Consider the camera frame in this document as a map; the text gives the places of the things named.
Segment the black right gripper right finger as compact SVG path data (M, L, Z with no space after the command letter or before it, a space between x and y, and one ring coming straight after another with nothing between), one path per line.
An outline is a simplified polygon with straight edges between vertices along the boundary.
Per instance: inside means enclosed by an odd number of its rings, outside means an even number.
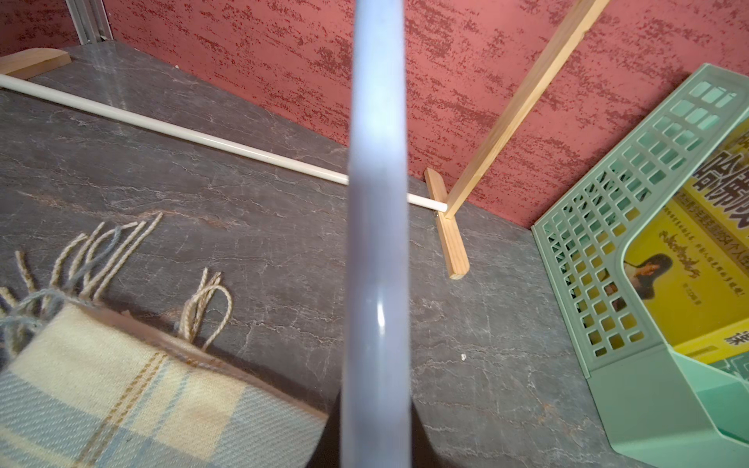
M415 402L411 404L412 419L412 467L442 468L442 462L434 450L424 425L419 417Z

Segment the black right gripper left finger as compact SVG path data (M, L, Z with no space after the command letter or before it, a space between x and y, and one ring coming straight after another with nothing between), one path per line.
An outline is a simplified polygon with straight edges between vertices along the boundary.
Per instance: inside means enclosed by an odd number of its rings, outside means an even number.
M341 467L341 392L335 398L317 446L305 467Z

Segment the plaid beige blue scarf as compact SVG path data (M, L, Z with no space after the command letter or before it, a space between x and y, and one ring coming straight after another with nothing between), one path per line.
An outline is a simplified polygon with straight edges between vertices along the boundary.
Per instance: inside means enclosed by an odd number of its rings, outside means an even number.
M206 311L232 295L204 271L175 331L101 296L157 221L98 226L60 252L46 286L1 292L5 467L302 467L326 416L212 356Z

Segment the light blue clothes hanger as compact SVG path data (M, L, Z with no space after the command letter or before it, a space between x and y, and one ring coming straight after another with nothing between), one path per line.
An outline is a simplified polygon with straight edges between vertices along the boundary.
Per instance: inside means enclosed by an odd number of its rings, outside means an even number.
M407 97L401 1L355 4L341 466L412 464Z

